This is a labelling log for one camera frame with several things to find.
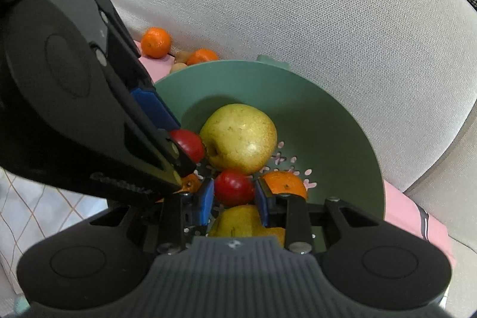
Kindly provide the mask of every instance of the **pear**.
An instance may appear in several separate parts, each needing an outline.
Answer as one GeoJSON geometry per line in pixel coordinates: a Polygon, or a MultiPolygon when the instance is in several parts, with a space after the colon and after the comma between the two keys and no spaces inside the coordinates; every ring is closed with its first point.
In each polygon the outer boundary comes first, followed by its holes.
{"type": "Polygon", "coordinates": [[[266,165],[277,146],[277,129],[262,111],[228,104],[215,111],[200,130],[209,163],[218,170],[245,175],[266,165]]]}
{"type": "Polygon", "coordinates": [[[255,205],[241,205],[225,210],[216,218],[208,236],[276,236],[281,246],[285,244],[285,229],[265,228],[255,205]]]}

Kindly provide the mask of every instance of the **tangerine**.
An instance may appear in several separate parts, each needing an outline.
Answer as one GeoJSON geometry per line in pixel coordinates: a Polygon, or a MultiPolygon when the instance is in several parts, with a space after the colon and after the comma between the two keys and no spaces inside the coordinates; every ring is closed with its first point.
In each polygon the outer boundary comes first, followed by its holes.
{"type": "Polygon", "coordinates": [[[149,28],[141,39],[143,54],[152,58],[162,58],[171,50],[171,36],[159,27],[149,28]]]}
{"type": "Polygon", "coordinates": [[[213,50],[199,49],[192,53],[192,55],[187,60],[187,65],[195,65],[201,62],[215,61],[218,59],[219,56],[213,50]]]}
{"type": "Polygon", "coordinates": [[[308,199],[308,193],[302,180],[289,171],[271,171],[262,175],[271,192],[274,194],[296,194],[308,199]]]}
{"type": "MultiPolygon", "coordinates": [[[[194,174],[189,174],[186,177],[182,178],[182,188],[178,190],[179,192],[190,192],[195,193],[200,189],[201,182],[200,179],[194,174]]],[[[164,199],[157,201],[158,203],[164,202],[164,199]]]]}

